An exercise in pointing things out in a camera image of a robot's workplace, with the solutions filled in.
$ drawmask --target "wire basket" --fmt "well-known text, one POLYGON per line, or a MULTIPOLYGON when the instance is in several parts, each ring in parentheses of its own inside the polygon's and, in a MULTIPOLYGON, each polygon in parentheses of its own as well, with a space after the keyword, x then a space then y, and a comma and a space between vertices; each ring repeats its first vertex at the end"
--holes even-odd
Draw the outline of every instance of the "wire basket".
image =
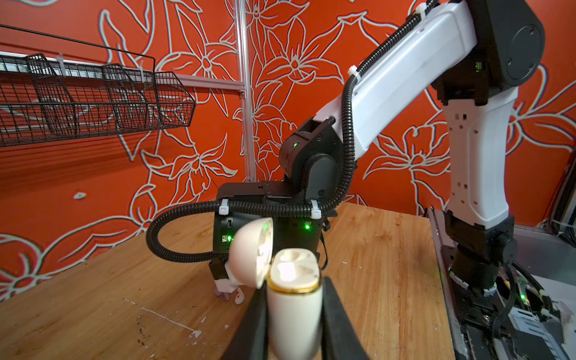
POLYGON ((173 72, 120 64, 64 65, 43 54, 16 55, 0 55, 0 146, 162 130, 192 122, 196 101, 173 72))

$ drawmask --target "wood grain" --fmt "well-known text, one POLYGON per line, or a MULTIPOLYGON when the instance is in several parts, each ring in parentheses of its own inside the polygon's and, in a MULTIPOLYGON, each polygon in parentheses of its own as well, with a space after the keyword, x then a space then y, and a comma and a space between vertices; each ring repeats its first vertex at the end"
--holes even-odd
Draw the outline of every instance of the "wood grain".
MULTIPOLYGON (((325 275, 369 356, 453 359, 428 220, 356 204, 338 210, 325 275)), ((209 251, 213 219, 180 218, 161 241, 209 251)), ((252 296, 243 290, 239 306, 216 297, 207 263, 158 259, 138 236, 0 304, 0 358, 219 358, 252 296)))

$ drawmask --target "red wall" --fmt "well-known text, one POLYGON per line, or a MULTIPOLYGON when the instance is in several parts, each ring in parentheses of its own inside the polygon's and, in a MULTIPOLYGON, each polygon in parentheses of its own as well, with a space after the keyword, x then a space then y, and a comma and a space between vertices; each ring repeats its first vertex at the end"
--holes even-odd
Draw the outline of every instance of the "red wall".
MULTIPOLYGON (((3 2, 0 23, 145 52, 157 70, 238 77, 229 1, 35 1, 52 4, 3 2)), ((0 39, 0 50, 134 66, 60 40, 4 29, 0 39)), ((145 231, 170 206, 244 180, 238 95, 189 90, 198 101, 190 128, 0 149, 0 300, 145 231)))
MULTIPOLYGON (((249 1, 257 166, 279 179, 282 140, 338 96, 346 71, 401 25, 421 1, 249 1)), ((520 87, 508 126, 506 196, 517 223, 545 220, 576 135, 576 25, 572 0, 528 0, 544 24, 538 72, 520 87)), ((442 106, 429 87, 358 161, 349 199, 423 214, 445 209, 450 190, 449 138, 442 106)))

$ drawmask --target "white robotic arm segment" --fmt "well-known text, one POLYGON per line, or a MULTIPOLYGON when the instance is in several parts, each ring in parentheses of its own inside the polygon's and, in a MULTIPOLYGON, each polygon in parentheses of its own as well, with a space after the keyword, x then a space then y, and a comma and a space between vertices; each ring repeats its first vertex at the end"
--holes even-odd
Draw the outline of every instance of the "white robotic arm segment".
MULTIPOLYGON (((362 157, 378 134, 437 77, 464 59, 476 45, 466 1, 434 8, 362 77, 354 88, 355 158, 362 157)), ((316 113, 333 116, 342 138, 340 96, 316 113)))

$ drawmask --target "wooden tabletop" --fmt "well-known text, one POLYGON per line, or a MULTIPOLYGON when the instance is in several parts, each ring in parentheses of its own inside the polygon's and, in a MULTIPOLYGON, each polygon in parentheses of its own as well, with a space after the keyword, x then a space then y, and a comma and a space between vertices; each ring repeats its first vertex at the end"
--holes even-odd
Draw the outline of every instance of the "wooden tabletop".
MULTIPOLYGON (((338 212, 324 275, 368 355, 453 359, 428 219, 349 203, 338 212)), ((213 220, 180 218, 161 241, 209 251, 213 220)), ((253 290, 243 287, 246 300, 236 305, 214 289, 207 263, 161 260, 138 236, 0 304, 0 358, 219 358, 253 290)))

